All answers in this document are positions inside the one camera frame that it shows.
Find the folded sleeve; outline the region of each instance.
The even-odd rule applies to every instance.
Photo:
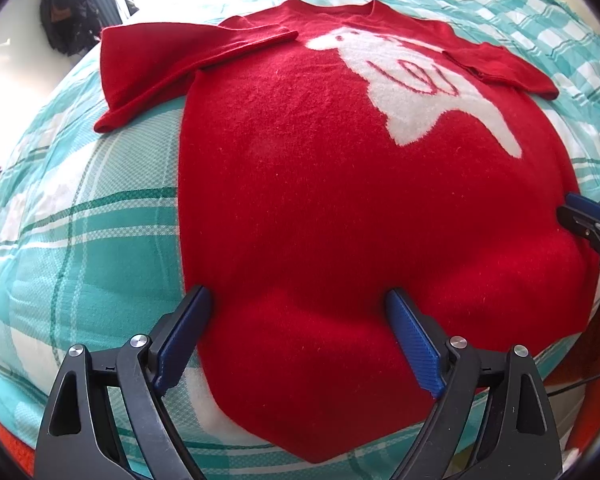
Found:
[[[109,110],[98,133],[127,124],[143,111],[187,93],[196,70],[298,36],[279,24],[138,23],[105,28],[100,75]]]
[[[558,97],[549,76],[503,46],[462,41],[462,45],[446,48],[444,54],[485,83],[512,86],[545,99]]]

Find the white cat graphic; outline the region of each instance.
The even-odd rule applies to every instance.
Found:
[[[337,48],[347,66],[369,82],[369,99],[386,115],[386,128],[399,146],[425,136],[444,112],[461,110],[484,124],[509,155],[520,158],[522,149],[496,106],[462,75],[409,44],[442,51],[423,41],[349,27],[309,40],[306,46]]]

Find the silver bolt head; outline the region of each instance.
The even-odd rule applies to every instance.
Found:
[[[82,352],[84,352],[84,346],[80,344],[73,345],[71,348],[69,348],[69,355],[71,357],[78,357],[78,355],[80,355]]]
[[[453,348],[462,349],[462,348],[466,348],[466,345],[467,345],[466,339],[464,337],[462,337],[461,335],[455,335],[449,341]]]
[[[513,347],[513,351],[516,353],[517,356],[519,357],[526,357],[529,355],[529,350],[526,349],[526,346],[522,346],[522,345],[515,345]]]
[[[131,338],[131,346],[133,348],[140,348],[141,346],[146,345],[146,342],[149,341],[149,338],[144,334],[138,334]]]

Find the bed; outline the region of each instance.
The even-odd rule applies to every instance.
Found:
[[[134,18],[216,24],[283,1],[195,0],[184,7],[171,0]],[[551,76],[560,97],[536,102],[567,148],[581,192],[600,201],[600,35],[555,0],[381,1],[447,22],[474,43],[502,45]],[[106,111],[98,61],[96,47],[60,83],[0,179],[0,423],[31,447],[66,349],[76,341],[92,350],[119,346],[184,293],[176,214],[184,98],[144,113],[125,127],[132,135],[101,137],[93,131]],[[599,304],[600,280],[592,313]],[[543,376],[576,339],[537,355]],[[459,449],[475,439],[485,402],[485,393],[476,396]],[[113,396],[112,404],[133,468],[148,475],[122,399]],[[195,354],[166,405],[210,479],[388,478],[419,430],[405,428],[324,463],[303,462],[223,416]]]

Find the wire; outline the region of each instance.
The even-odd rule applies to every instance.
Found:
[[[553,397],[553,396],[556,396],[556,395],[560,395],[560,394],[563,394],[565,392],[568,392],[569,390],[573,390],[574,388],[582,386],[583,384],[590,383],[591,381],[597,381],[598,379],[600,379],[600,373],[597,374],[597,375],[594,375],[593,377],[589,377],[587,379],[583,379],[581,381],[578,381],[577,383],[570,384],[569,386],[565,386],[564,388],[560,388],[559,390],[555,390],[554,392],[551,392],[550,394],[546,394],[546,396],[547,397]]]

